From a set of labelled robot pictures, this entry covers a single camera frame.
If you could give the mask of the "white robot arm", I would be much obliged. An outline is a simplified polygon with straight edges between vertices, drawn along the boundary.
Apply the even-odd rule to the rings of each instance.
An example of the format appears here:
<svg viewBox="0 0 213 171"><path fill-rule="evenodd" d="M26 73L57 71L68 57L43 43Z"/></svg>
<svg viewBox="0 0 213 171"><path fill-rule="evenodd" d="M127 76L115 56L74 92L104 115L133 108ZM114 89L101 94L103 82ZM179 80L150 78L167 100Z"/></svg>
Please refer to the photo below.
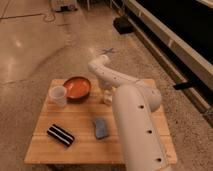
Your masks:
<svg viewBox="0 0 213 171"><path fill-rule="evenodd" d="M109 62L101 55L88 69L102 90L115 88L112 111L127 171L173 171L152 116L162 103L159 89L108 68Z"/></svg>

